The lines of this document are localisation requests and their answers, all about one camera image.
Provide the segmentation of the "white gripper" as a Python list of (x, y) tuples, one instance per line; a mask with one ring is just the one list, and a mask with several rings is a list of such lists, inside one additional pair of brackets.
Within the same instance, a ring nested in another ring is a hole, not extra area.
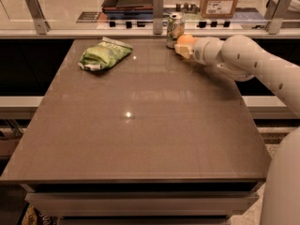
[(175, 44), (175, 52), (182, 57), (193, 59), (202, 65), (215, 65), (222, 61), (223, 41), (216, 37), (197, 38), (193, 48), (190, 44)]

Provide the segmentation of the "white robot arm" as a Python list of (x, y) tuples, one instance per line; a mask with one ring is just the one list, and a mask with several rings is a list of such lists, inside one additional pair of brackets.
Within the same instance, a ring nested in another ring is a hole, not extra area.
[[(249, 37), (182, 35), (175, 52), (245, 82), (257, 78), (300, 117), (300, 67), (271, 54)], [(260, 225), (300, 225), (300, 127), (280, 143), (268, 170)]]

